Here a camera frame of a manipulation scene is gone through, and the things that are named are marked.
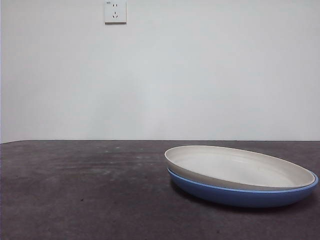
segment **white plate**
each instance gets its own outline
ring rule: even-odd
[[[315,181],[307,169],[280,158],[219,146],[178,146],[165,152],[175,174],[207,185],[240,190],[288,190]]]

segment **plate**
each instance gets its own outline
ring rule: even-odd
[[[319,181],[318,177],[311,173],[315,181],[308,186],[278,191],[257,191],[207,185],[181,177],[170,169],[168,172],[172,181],[191,195],[213,203],[245,208],[271,208],[296,203],[311,194]]]
[[[197,183],[223,188],[277,191],[315,181],[307,169],[257,152],[219,146],[178,146],[165,152],[168,168]]]

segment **electrical socket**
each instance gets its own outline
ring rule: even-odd
[[[127,23],[127,1],[110,0],[104,5],[104,23],[126,24]]]

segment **plate rim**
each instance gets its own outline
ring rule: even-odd
[[[298,192],[298,191],[303,191],[303,190],[306,190],[306,189],[310,189],[312,187],[315,187],[319,182],[318,176],[314,172],[308,170],[314,176],[315,180],[314,180],[313,183],[311,183],[311,184],[309,184],[307,186],[302,186],[302,187],[292,188],[292,189],[284,189],[284,190],[247,190],[247,189],[236,189],[236,188],[228,188],[228,187],[222,187],[222,186],[208,185],[208,184],[205,184],[205,183],[193,181],[193,180],[187,179],[185,177],[179,176],[178,174],[174,173],[169,168],[167,168],[167,171],[170,174],[174,175],[175,177],[177,177],[177,178],[179,178],[179,179],[181,179],[183,181],[192,183],[192,184],[200,185],[202,187],[207,187],[207,188],[211,188],[211,189],[219,189],[219,190],[232,191],[232,192],[238,192],[238,193],[253,193],[253,194],[291,193],[291,192]]]

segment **table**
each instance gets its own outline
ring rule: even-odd
[[[165,150],[243,149],[320,175],[320,141],[28,140],[1,144],[2,240],[318,240],[320,187],[290,206],[250,209],[193,197]]]

